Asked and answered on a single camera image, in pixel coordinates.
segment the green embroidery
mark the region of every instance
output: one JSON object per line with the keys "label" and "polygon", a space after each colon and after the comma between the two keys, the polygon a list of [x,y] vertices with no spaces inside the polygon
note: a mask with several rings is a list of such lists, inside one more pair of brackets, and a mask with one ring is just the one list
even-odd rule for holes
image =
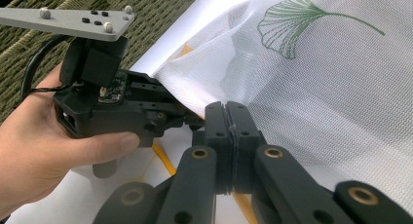
{"label": "green embroidery", "polygon": [[357,20],[373,28],[382,35],[385,33],[361,19],[329,13],[317,7],[311,0],[286,0],[272,6],[258,24],[262,45],[280,53],[288,59],[295,58],[295,46],[300,35],[316,19],[325,16],[340,16]]}

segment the black cable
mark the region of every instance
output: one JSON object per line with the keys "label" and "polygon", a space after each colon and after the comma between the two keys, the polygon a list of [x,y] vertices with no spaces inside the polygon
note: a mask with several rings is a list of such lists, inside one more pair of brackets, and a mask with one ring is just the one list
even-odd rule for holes
{"label": "black cable", "polygon": [[34,92],[55,92],[60,91],[60,89],[66,88],[65,86],[62,86],[56,88],[31,89],[31,85],[33,84],[34,75],[36,74],[40,63],[45,58],[45,56],[51,49],[68,38],[69,36],[66,35],[56,35],[52,37],[51,39],[49,39],[49,41],[43,43],[42,47],[40,47],[36,54],[33,56],[26,67],[21,83],[21,101],[24,101],[29,94]]}

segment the woven mat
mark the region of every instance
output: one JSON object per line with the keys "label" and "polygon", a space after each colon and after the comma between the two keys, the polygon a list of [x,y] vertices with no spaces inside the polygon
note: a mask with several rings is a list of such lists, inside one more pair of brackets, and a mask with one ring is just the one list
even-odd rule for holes
{"label": "woven mat", "polygon": [[[10,8],[122,10],[131,5],[135,20],[124,34],[130,43],[121,67],[129,69],[195,0],[14,0]],[[24,69],[53,34],[0,26],[0,123],[19,103]],[[63,60],[68,44],[55,48],[39,67],[35,84]]]}

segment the person's left hand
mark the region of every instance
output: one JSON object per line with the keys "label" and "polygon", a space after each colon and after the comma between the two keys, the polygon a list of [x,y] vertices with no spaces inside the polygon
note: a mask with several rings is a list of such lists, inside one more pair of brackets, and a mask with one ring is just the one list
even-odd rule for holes
{"label": "person's left hand", "polygon": [[[60,65],[38,87],[61,85]],[[0,220],[48,196],[71,168],[128,154],[139,143],[131,132],[73,139],[56,120],[54,93],[33,93],[0,127]]]}

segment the white fabric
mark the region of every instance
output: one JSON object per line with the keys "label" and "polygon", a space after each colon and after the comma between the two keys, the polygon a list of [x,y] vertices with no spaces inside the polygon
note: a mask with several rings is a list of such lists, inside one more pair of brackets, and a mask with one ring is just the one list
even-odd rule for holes
{"label": "white fabric", "polygon": [[155,77],[200,115],[217,100],[247,105],[321,185],[367,182],[413,214],[412,3],[251,0]]}

